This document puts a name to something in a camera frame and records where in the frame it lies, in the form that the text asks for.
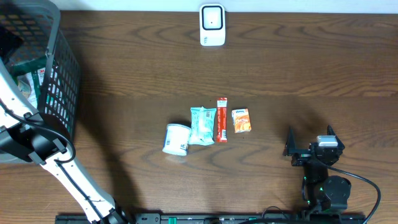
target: green and white package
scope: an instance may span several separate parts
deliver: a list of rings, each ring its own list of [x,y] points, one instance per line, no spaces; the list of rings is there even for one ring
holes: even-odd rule
[[[214,144],[213,130],[216,108],[191,108],[192,125],[189,144],[208,146]]]

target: red wrapper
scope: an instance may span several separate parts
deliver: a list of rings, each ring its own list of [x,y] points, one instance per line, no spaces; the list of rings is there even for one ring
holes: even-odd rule
[[[226,97],[217,100],[217,142],[226,142]]]

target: barcode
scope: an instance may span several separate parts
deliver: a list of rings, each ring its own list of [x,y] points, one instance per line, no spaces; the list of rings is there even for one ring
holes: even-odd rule
[[[226,130],[225,129],[221,131],[221,139],[226,140]]]

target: black square outline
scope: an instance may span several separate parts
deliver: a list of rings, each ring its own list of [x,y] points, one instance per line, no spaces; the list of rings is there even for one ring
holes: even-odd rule
[[[217,8],[219,8],[220,9],[220,11],[221,11],[221,27],[220,28],[214,28],[214,29],[206,29],[205,28],[205,17],[204,17],[204,10],[205,10],[205,8],[207,8],[207,7],[217,7]],[[222,29],[223,28],[223,26],[224,26],[224,23],[223,23],[223,8],[221,7],[221,6],[205,6],[205,7],[203,7],[202,9],[201,9],[201,26],[202,26],[202,28],[204,29],[204,30],[220,30],[220,29]]]

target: orange packet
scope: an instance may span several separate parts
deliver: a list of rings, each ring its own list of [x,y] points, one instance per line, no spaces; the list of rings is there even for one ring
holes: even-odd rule
[[[232,121],[235,133],[251,131],[251,123],[248,109],[232,110]]]

